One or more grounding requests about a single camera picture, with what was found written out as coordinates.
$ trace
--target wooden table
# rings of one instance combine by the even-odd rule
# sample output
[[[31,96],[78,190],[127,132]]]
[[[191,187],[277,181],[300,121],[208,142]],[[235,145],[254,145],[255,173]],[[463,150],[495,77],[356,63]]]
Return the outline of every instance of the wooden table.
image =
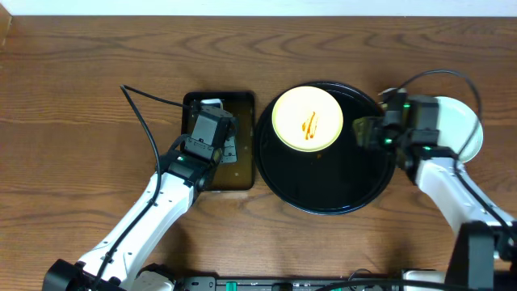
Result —
[[[517,216],[517,19],[15,17],[0,53],[0,289],[40,289],[56,259],[89,251],[147,185],[154,156],[120,84],[174,101],[252,90],[260,113],[298,83],[335,80],[375,96],[434,68],[479,86],[485,143],[468,170]],[[475,105],[452,77],[409,89]],[[137,105],[165,150],[180,111]],[[179,275],[445,270],[454,240],[400,171],[370,205],[332,217],[286,205],[257,174],[248,192],[202,194],[149,262]]]

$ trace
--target food residue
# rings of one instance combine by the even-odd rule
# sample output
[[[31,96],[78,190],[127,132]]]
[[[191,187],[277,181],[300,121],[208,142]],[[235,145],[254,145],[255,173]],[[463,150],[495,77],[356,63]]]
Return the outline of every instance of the food residue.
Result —
[[[316,116],[316,112],[313,112],[311,117],[307,118],[307,120],[301,125],[301,130],[305,133],[305,140],[308,141],[309,138],[314,138],[314,134],[316,134],[317,121],[319,117],[314,120]]]

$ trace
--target round black tray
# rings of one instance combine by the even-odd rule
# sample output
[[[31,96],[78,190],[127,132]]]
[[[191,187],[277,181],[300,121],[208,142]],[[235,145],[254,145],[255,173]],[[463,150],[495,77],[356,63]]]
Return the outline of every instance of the round black tray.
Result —
[[[310,82],[333,95],[343,111],[343,130],[324,150],[304,153],[285,145],[271,123],[274,99],[255,128],[254,158],[267,186],[282,200],[310,213],[342,214],[375,199],[388,185],[395,164],[387,154],[359,148],[351,127],[362,116],[380,116],[376,103],[354,87]]]

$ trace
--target cream colored plate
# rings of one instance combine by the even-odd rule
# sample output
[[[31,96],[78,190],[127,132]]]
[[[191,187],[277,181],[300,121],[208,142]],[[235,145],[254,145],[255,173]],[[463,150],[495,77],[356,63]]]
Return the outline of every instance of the cream colored plate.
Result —
[[[330,146],[343,128],[343,113],[336,99],[312,86],[296,87],[281,95],[271,118],[279,139],[304,152]]]

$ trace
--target white wall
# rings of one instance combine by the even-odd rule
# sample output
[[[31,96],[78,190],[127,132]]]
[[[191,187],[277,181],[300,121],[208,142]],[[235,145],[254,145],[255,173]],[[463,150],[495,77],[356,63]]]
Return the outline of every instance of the white wall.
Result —
[[[517,16],[517,0],[0,0],[12,15]]]

